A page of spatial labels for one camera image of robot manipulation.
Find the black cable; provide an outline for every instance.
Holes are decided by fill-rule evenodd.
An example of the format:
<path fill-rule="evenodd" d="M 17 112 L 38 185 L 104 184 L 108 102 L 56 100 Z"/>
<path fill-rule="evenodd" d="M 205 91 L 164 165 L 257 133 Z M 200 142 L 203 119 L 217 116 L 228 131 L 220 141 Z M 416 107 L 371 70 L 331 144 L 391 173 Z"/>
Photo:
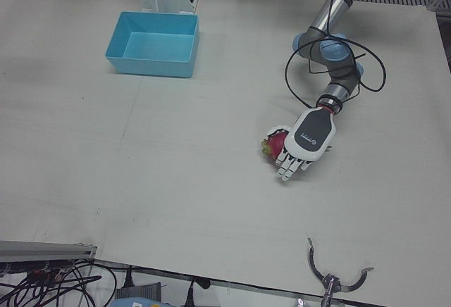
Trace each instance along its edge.
<path fill-rule="evenodd" d="M 356 60 L 357 60 L 358 58 L 361 58 L 362 56 L 365 56 L 365 53 L 363 53 L 363 54 L 361 54 L 361 55 L 358 55 L 358 56 L 355 56 L 355 55 L 354 55 L 354 52 L 353 52 L 353 50 L 351 49 L 351 47 L 349 46 L 349 44 L 353 44 L 353 45 L 355 45 L 355 46 L 358 46 L 359 48 L 361 48 L 361 49 L 365 50 L 366 52 L 368 52 L 370 55 L 372 55 L 372 56 L 374 57 L 374 59 L 376 59 L 376 61 L 377 61 L 377 62 L 379 63 L 379 65 L 381 66 L 383 77 L 382 77 L 382 83 L 381 83 L 381 85 L 380 85 L 379 88 L 373 89 L 373 88 L 370 88 L 370 87 L 368 87 L 367 85 L 365 85 L 365 84 L 362 82 L 362 80 L 361 80 L 361 75 L 360 75 L 360 73 L 358 73 L 358 71 L 357 71 L 357 73 L 356 73 L 356 75 L 357 75 L 357 80 L 358 80 L 358 83 L 357 83 L 357 93 L 356 93 L 354 96 L 352 96 L 352 97 L 346 99 L 345 101 L 343 101 L 343 103 L 345 103 L 345 102 L 347 102 L 347 101 L 350 101 L 350 100 L 354 99 L 355 97 L 357 97 L 357 96 L 360 94 L 360 86 L 362 86 L 363 88 L 365 88 L 365 89 L 367 89 L 367 90 L 369 90 L 369 91 L 371 91 L 371 92 L 380 92 L 380 91 L 384 88 L 385 82 L 386 82 L 386 79 L 387 79 L 387 72 L 386 72 L 385 66 L 383 65 L 382 60 L 381 60 L 374 52 L 372 52 L 372 50 L 370 50 L 368 47 L 366 47 L 366 46 L 364 46 L 364 45 L 362 45 L 362 44 L 360 44 L 360 43 L 358 43 L 358 42 L 352 41 L 352 40 L 350 40 L 350 39 L 345 39 L 345 38 L 337 37 L 337 36 L 334 36 L 334 35 L 332 35 L 332 34 L 330 33 L 330 15 L 331 15 L 331 13 L 332 13 L 332 5 L 333 5 L 333 1 L 334 1 L 334 0 L 330 0 L 330 5 L 329 5 L 329 9 L 328 9 L 328 17 L 327 17 L 327 23 L 326 23 L 326 34 L 327 34 L 327 37 L 324 37 L 324 38 L 321 38 L 321 39 L 315 39 L 315 40 L 313 40 L 313 41 L 310 41 L 310 42 L 307 42 L 306 44 L 301 45 L 299 48 L 297 48 L 296 50 L 294 50 L 294 52 L 293 52 L 293 53 L 291 54 L 291 56 L 289 57 L 289 59 L 288 59 L 288 61 L 287 61 L 287 64 L 285 65 L 285 83 L 286 83 L 288 89 L 289 89 L 290 92 L 293 94 L 293 96 L 295 96 L 295 98 L 296 98 L 298 101 L 300 101 L 301 103 L 303 103 L 307 108 L 313 108 L 313 106 L 311 106 L 311 105 L 308 104 L 306 101 L 304 101 L 301 97 L 299 97 L 299 96 L 293 91 L 292 87 L 290 86 L 290 83 L 288 82 L 288 68 L 289 68 L 289 66 L 290 66 L 290 63 L 291 63 L 293 57 L 294 57 L 297 53 L 299 53 L 299 52 L 300 52 L 304 47 L 306 47 L 306 46 L 311 45 L 311 46 L 310 46 L 310 56 L 311 56 L 311 53 L 312 53 L 312 50 L 313 50 L 313 45 L 312 45 L 312 44 L 315 44 L 315 43 L 318 43 L 318 42 L 322 42 L 322 41 L 326 41 L 326 40 L 330 40 L 330 39 L 334 39 L 335 41 L 341 43 L 343 46 L 345 46 L 345 48 L 346 48 L 346 49 L 350 52 L 350 54 L 352 55 L 352 65 L 350 65 L 350 67 L 352 68 L 352 70 L 350 71 L 351 73 L 353 73 L 353 72 L 355 72 L 356 70 L 358 70 L 358 69 L 357 69 L 357 62 L 356 62 Z M 347 68 L 347 67 L 345 66 L 345 67 L 338 68 L 338 69 L 334 69 L 334 70 L 327 70 L 327 71 L 321 71 L 321 72 L 312 72 L 312 71 L 311 71 L 311 65 L 310 65 L 310 59 L 309 59 L 309 72 L 312 73 L 312 74 L 330 73 L 330 72 L 333 72 L 333 71 L 336 71 L 336 70 L 341 70 L 341 69 L 344 69 L 344 68 Z"/>
<path fill-rule="evenodd" d="M 114 280 L 114 288 L 113 288 L 113 292 L 111 293 L 108 301 L 104 304 L 104 307 L 107 307 L 110 303 L 110 301 L 113 299 L 114 297 L 114 293 L 116 291 L 116 288 L 118 287 L 118 279 L 116 277 L 116 275 L 114 274 L 114 272 L 112 271 L 112 269 L 110 269 L 108 266 L 105 265 L 101 265 L 99 263 L 91 263 L 89 261 L 86 261 L 86 264 L 79 266 L 78 268 L 83 268 L 83 267 L 87 267 L 87 266 L 94 266 L 94 267 L 98 267 L 98 268 L 103 268 L 105 270 L 108 270 L 108 272 L 113 276 L 113 280 Z"/>

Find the white tabletop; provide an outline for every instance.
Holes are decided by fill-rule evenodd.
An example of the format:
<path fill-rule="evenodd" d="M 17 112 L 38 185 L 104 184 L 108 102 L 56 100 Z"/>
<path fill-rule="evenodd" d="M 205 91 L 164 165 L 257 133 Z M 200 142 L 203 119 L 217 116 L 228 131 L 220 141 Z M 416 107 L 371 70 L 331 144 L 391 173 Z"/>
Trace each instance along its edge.
<path fill-rule="evenodd" d="M 386 88 L 347 103 L 331 152 L 289 182 L 261 155 L 266 131 L 304 110 L 283 69 L 322 3 L 199 0 L 194 75 L 175 79 L 104 58 L 139 0 L 1 0 L 0 239 L 321 295 L 309 236 L 324 274 L 376 268 L 337 297 L 445 306 L 451 81 L 432 13 L 355 3 L 337 31 L 383 59 Z M 379 67 L 361 62 L 376 86 Z M 310 101 L 328 82 L 301 58 L 290 79 Z"/>

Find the robotic arm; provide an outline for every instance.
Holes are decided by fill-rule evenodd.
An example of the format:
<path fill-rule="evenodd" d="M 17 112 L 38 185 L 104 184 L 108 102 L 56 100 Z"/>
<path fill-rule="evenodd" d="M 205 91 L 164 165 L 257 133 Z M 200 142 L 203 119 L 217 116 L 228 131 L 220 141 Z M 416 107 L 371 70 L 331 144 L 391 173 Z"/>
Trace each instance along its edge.
<path fill-rule="evenodd" d="M 346 37 L 329 32 L 351 5 L 352 0 L 326 0 L 309 29 L 293 42 L 294 52 L 327 67 L 330 82 L 316 107 L 301 114 L 292 128 L 278 126 L 267 134 L 288 134 L 276 160 L 278 176 L 283 181 L 289 180 L 298 168 L 306 170 L 322 157 L 335 134 L 333 116 L 360 83 L 363 68 L 355 61 L 349 45 L 340 40 Z"/>

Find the black wire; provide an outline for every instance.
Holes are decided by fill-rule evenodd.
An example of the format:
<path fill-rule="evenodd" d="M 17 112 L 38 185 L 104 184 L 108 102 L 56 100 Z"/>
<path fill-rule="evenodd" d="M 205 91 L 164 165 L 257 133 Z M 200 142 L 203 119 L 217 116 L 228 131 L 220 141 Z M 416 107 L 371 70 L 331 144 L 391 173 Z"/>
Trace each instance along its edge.
<path fill-rule="evenodd" d="M 367 90 L 369 90 L 369 91 L 371 91 L 371 92 L 380 92 L 380 91 L 384 88 L 384 86 L 385 86 L 385 81 L 386 81 L 386 79 L 387 79 L 387 71 L 386 71 L 386 69 L 385 69 L 385 66 L 383 65 L 382 60 L 381 60 L 374 52 L 372 52 L 372 50 L 370 50 L 368 47 L 366 47 L 366 46 L 364 46 L 364 45 L 362 45 L 362 44 L 360 44 L 360 43 L 358 43 L 358 42 L 352 41 L 352 40 L 350 40 L 350 39 L 345 39 L 345 38 L 337 37 L 337 36 L 334 36 L 334 35 L 332 35 L 332 34 L 330 33 L 330 15 L 331 15 L 331 13 L 332 13 L 332 5 L 333 5 L 333 1 L 334 1 L 334 0 L 330 0 L 330 5 L 329 5 L 329 9 L 328 9 L 328 17 L 327 17 L 327 23 L 326 23 L 326 33 L 327 33 L 327 37 L 324 37 L 324 38 L 321 38 L 321 39 L 315 39 L 314 41 L 310 41 L 310 42 L 308 42 L 308 43 L 306 43 L 306 44 L 304 44 L 304 45 L 301 45 L 299 48 L 297 48 L 296 50 L 294 50 L 294 52 L 291 54 L 290 58 L 288 59 L 287 64 L 285 65 L 285 83 L 286 83 L 288 89 L 289 89 L 290 92 L 293 94 L 293 96 L 295 96 L 295 98 L 296 98 L 298 101 L 300 101 L 301 103 L 303 103 L 307 108 L 313 108 L 313 106 L 311 106 L 311 105 L 308 104 L 306 101 L 304 101 L 301 97 L 299 97 L 299 96 L 293 91 L 293 89 L 291 88 L 290 83 L 288 82 L 288 68 L 289 68 L 289 66 L 290 66 L 290 63 L 291 63 L 293 57 L 294 57 L 297 53 L 299 53 L 300 50 L 302 50 L 304 47 L 306 47 L 306 46 L 308 46 L 308 45 L 315 44 L 315 43 L 317 43 L 317 42 L 322 42 L 322 41 L 334 39 L 335 41 L 337 41 L 337 42 L 341 43 L 343 46 L 345 46 L 345 48 L 351 53 L 351 56 L 352 56 L 352 65 L 350 66 L 350 67 L 352 67 L 351 73 L 357 70 L 357 73 L 356 73 L 356 75 L 357 75 L 357 81 L 358 81 L 358 83 L 357 83 L 357 93 L 356 93 L 354 96 L 352 96 L 352 97 L 346 99 L 345 101 L 343 101 L 343 103 L 345 103 L 345 102 L 347 102 L 347 101 L 350 101 L 351 99 L 354 99 L 355 97 L 357 97 L 357 96 L 360 94 L 360 86 L 362 86 L 363 88 L 365 88 L 365 89 L 367 89 Z M 360 73 L 358 72 L 358 69 L 357 69 L 357 62 L 356 62 L 356 60 L 357 60 L 358 58 L 361 58 L 362 56 L 365 56 L 366 54 L 363 53 L 363 54 L 361 54 L 361 55 L 355 56 L 353 50 L 351 49 L 351 47 L 349 46 L 348 43 L 349 43 L 349 44 L 353 44 L 353 45 L 355 45 L 355 46 L 358 46 L 359 48 L 365 50 L 365 51 L 368 52 L 370 55 L 372 55 L 372 56 L 374 57 L 374 59 L 376 59 L 376 61 L 379 63 L 379 65 L 381 66 L 381 69 L 382 69 L 382 74 L 383 74 L 383 77 L 382 77 L 382 83 L 381 83 L 381 85 L 380 85 L 379 88 L 377 88 L 377 89 L 370 88 L 370 87 L 368 87 L 367 85 L 365 85 L 365 84 L 362 82 L 362 80 L 361 80 L 362 77 L 361 77 L 361 75 L 360 75 Z M 310 56 L 311 56 L 312 50 L 313 50 L 313 45 L 310 46 Z M 338 69 L 334 69 L 334 70 L 312 72 L 312 71 L 311 71 L 310 59 L 309 59 L 309 72 L 310 72 L 311 74 L 330 73 L 330 72 L 333 72 L 333 71 L 336 71 L 336 70 L 341 70 L 341 69 L 343 69 L 343 68 L 347 68 L 347 67 L 345 66 L 345 67 L 338 68 Z"/>
<path fill-rule="evenodd" d="M 52 301 L 56 300 L 56 305 L 59 306 L 59 299 L 64 294 L 67 294 L 68 292 L 77 291 L 83 294 L 85 298 L 85 302 L 87 304 L 87 307 L 90 306 L 96 306 L 95 301 L 92 297 L 92 295 L 87 291 L 87 285 L 91 282 L 95 282 L 97 280 L 100 280 L 102 278 L 101 275 L 94 275 L 89 277 L 83 277 L 82 273 L 80 272 L 80 269 L 85 267 L 96 267 L 96 268 L 102 268 L 107 270 L 113 277 L 114 280 L 114 288 L 113 291 L 108 299 L 108 301 L 104 304 L 104 307 L 107 307 L 111 300 L 114 297 L 114 293 L 117 288 L 118 280 L 116 275 L 114 274 L 113 270 L 126 270 L 126 268 L 115 268 L 107 265 L 101 265 L 98 263 L 94 263 L 93 261 L 81 261 L 77 262 L 74 267 L 66 272 L 61 280 L 58 282 L 55 282 L 53 279 L 49 280 L 47 277 L 41 278 L 37 281 L 31 281 L 30 277 L 26 277 L 24 280 L 19 282 L 17 285 L 13 284 L 3 284 L 0 283 L 0 286 L 2 287 L 8 287 L 12 290 L 7 293 L 6 295 L 2 296 L 0 298 L 0 304 L 7 303 L 7 306 L 10 306 L 11 303 L 14 304 L 14 307 L 30 307 L 33 305 L 34 307 L 42 307 L 46 306 Z M 135 267 L 132 266 L 132 268 L 136 269 L 144 269 L 141 267 Z M 68 279 L 69 275 L 74 275 L 75 279 Z M 31 298 L 28 296 L 27 301 L 25 300 L 25 297 L 27 296 L 28 292 L 32 290 Z M 48 298 L 45 300 L 46 296 L 48 296 L 49 293 L 56 292 L 56 295 Z"/>
<path fill-rule="evenodd" d="M 94 267 L 98 267 L 98 268 L 103 268 L 105 270 L 108 270 L 108 272 L 113 276 L 113 280 L 114 280 L 114 288 L 113 288 L 113 292 L 110 295 L 110 298 L 108 299 L 108 301 L 104 304 L 104 307 L 107 307 L 110 303 L 110 301 L 113 299 L 114 297 L 114 293 L 116 292 L 116 288 L 118 287 L 118 279 L 116 277 L 116 275 L 114 274 L 114 272 L 112 271 L 112 269 L 110 269 L 108 266 L 105 265 L 101 265 L 99 263 L 92 263 L 89 261 L 86 261 L 86 264 L 79 266 L 78 268 L 83 268 L 83 267 L 87 267 L 87 266 L 94 266 Z"/>
<path fill-rule="evenodd" d="M 101 279 L 100 275 L 95 275 L 93 277 L 89 277 L 89 279 L 87 279 L 86 277 L 84 278 L 84 282 L 79 282 L 77 284 L 74 284 L 72 287 L 68 287 L 66 288 L 66 290 L 57 293 L 56 295 L 54 295 L 53 297 L 47 299 L 44 303 L 40 303 L 39 305 L 35 305 L 35 307 L 43 307 L 49 303 L 51 303 L 53 300 L 59 299 L 60 296 L 63 296 L 64 294 L 74 291 L 75 289 L 77 289 L 78 287 L 81 287 L 84 284 L 89 284 L 91 282 L 95 282 Z"/>

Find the blue plastic bin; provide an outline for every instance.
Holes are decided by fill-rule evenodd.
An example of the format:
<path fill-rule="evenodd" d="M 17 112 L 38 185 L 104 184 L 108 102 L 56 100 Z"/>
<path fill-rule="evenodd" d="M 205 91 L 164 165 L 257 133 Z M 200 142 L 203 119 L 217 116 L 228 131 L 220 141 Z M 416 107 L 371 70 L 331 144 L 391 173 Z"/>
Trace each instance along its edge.
<path fill-rule="evenodd" d="M 191 77 L 198 42 L 196 15 L 123 12 L 106 57 L 121 73 Z"/>

